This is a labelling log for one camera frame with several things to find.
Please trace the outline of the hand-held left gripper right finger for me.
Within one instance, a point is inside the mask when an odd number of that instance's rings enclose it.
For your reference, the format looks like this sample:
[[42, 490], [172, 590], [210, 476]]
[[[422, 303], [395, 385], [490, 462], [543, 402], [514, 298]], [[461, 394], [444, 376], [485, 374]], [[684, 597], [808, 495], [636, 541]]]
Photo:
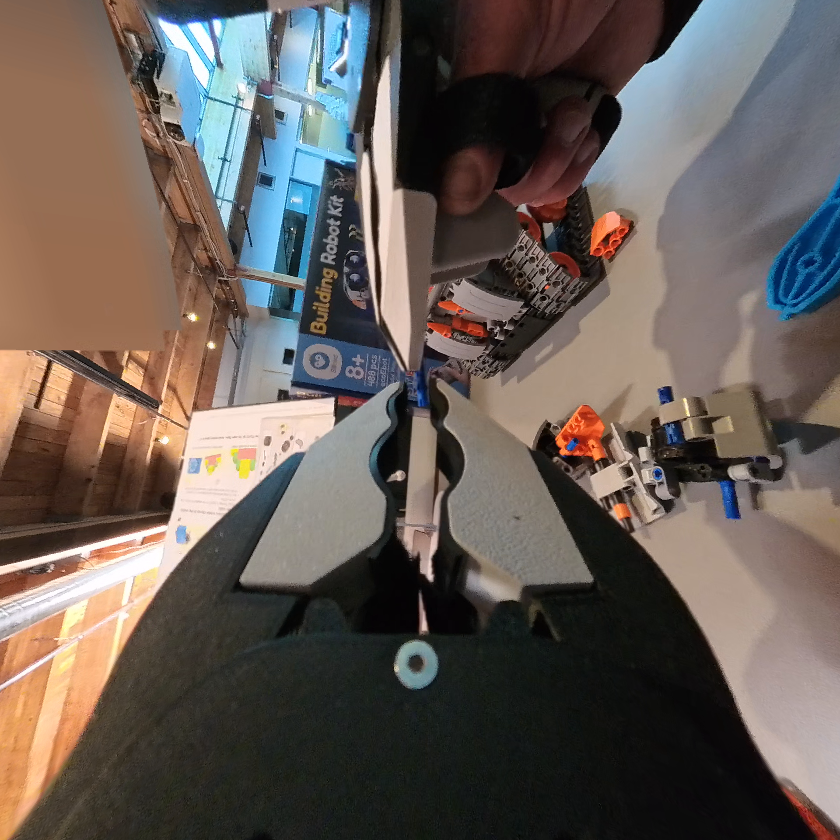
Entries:
[[429, 386], [442, 467], [440, 549], [473, 604], [582, 592], [594, 578], [532, 451], [451, 385]]

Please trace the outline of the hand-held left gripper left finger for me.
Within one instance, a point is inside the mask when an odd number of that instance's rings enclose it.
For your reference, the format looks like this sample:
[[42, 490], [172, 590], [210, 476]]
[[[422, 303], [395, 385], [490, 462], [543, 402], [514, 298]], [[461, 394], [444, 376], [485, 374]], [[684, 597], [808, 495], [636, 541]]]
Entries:
[[377, 459], [404, 392], [388, 385], [308, 448], [240, 575], [245, 590], [372, 596], [395, 518]]

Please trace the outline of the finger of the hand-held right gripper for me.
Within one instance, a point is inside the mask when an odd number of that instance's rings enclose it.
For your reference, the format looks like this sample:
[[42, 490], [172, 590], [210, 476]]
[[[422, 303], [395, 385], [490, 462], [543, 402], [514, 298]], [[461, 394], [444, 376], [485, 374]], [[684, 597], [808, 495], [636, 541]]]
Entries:
[[402, 368], [417, 370], [424, 356], [437, 201], [429, 192], [408, 188], [397, 175], [397, 141], [407, 116], [407, 107], [400, 103], [401, 69], [399, 51], [384, 58], [373, 121], [379, 314]]
[[389, 350], [396, 345], [386, 315], [395, 167], [390, 139], [376, 140], [372, 133], [356, 134], [357, 197], [364, 248], [371, 282], [375, 321]]

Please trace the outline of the grey beam brick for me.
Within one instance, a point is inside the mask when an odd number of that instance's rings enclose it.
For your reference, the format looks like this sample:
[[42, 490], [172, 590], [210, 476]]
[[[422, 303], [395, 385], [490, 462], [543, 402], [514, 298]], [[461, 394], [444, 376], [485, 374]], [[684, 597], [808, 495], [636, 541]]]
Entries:
[[437, 430], [430, 417], [427, 408], [412, 410], [402, 540], [406, 551], [418, 560], [421, 574], [431, 581], [438, 530], [438, 470]]

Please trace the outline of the black wheel brick assembly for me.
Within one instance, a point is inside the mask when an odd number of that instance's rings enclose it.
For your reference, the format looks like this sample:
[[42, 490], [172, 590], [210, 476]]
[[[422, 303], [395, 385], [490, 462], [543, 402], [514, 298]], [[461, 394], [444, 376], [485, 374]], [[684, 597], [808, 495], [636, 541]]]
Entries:
[[[658, 409], [678, 397], [682, 396], [677, 396], [672, 386], [659, 387], [657, 389]], [[652, 438], [652, 449], [656, 461], [665, 467], [672, 477], [676, 478], [679, 487], [688, 484], [715, 484], [718, 486], [724, 515], [728, 520], [738, 521], [741, 519], [737, 485], [772, 483], [779, 480], [784, 472], [783, 455], [782, 467], [772, 469], [761, 458], [728, 460], [716, 456], [710, 444], [688, 444], [682, 437], [679, 426], [675, 423], [661, 424], [658, 420], [658, 413], [651, 419], [649, 436]]]

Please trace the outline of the person's right forearm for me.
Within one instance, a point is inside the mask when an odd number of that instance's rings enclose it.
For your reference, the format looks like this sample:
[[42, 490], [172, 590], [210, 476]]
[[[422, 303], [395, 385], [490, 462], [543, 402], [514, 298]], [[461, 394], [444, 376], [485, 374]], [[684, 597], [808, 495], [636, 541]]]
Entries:
[[701, 0], [662, 1], [663, 14], [661, 30], [653, 53], [647, 64], [655, 62], [671, 47], [681, 31], [687, 26], [701, 4]]

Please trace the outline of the person's right hand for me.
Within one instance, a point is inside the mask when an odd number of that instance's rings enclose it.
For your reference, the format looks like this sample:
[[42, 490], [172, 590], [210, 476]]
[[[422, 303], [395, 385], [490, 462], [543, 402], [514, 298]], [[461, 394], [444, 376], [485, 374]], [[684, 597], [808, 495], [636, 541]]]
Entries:
[[[616, 95], [658, 52], [667, 8], [664, 1], [459, 2], [451, 80], [559, 70]], [[549, 112], [528, 172], [500, 194], [514, 206], [557, 203], [583, 183], [600, 149], [586, 103], [566, 98]]]

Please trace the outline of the blue robot kit box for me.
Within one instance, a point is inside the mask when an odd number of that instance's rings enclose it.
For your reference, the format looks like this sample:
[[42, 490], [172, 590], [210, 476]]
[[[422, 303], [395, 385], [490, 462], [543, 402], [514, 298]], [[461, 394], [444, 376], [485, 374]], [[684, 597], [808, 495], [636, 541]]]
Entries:
[[325, 161], [313, 229], [294, 393], [368, 398], [406, 372], [375, 321], [355, 170]]

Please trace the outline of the grey orange brick assembly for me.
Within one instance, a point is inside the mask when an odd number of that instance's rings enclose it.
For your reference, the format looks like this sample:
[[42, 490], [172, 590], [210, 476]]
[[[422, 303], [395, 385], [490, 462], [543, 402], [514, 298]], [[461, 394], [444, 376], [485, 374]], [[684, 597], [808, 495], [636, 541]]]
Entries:
[[544, 421], [532, 448], [582, 483], [627, 532], [664, 518], [679, 497], [676, 478], [655, 459], [652, 438], [605, 424], [588, 405], [563, 422]]

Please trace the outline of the white instruction booklet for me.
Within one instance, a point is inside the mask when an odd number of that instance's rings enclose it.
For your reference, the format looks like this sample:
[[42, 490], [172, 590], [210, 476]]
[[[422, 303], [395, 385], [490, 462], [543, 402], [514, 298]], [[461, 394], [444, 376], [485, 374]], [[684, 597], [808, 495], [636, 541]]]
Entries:
[[335, 422], [329, 397], [231, 406], [192, 416], [159, 581], [260, 481]]

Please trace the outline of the grey orange tracked toy robot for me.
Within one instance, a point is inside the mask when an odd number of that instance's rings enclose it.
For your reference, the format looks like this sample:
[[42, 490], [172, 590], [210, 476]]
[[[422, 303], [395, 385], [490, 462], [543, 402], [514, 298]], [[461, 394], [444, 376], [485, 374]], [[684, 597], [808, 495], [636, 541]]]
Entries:
[[428, 350], [482, 379], [509, 369], [606, 273], [603, 258], [591, 253], [595, 218], [585, 186], [561, 210], [529, 207], [518, 218], [511, 251], [429, 290]]

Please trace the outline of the orange curved beam brick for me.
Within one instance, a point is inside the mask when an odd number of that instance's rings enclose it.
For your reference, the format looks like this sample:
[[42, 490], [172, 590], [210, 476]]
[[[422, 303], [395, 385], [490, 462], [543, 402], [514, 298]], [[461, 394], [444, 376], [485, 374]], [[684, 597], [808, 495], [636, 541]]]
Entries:
[[590, 256], [611, 261], [622, 247], [624, 240], [634, 229], [632, 218], [618, 211], [600, 216], [591, 229]]

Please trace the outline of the blue brick separator tool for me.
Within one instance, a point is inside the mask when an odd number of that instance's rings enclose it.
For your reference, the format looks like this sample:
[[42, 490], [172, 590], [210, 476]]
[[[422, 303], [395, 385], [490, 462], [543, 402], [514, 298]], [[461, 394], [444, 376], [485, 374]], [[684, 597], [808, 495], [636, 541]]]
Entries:
[[839, 295], [839, 182], [776, 256], [766, 283], [780, 320], [811, 314]]

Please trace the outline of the silver ventilation duct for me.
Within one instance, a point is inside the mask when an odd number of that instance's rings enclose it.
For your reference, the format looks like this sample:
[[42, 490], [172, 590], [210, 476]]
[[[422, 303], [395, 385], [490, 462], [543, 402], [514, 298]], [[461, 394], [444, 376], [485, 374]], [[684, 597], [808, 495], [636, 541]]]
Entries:
[[80, 570], [1, 601], [1, 641], [63, 613], [66, 609], [105, 592], [115, 585], [156, 569], [162, 559], [162, 542], [95, 569]]

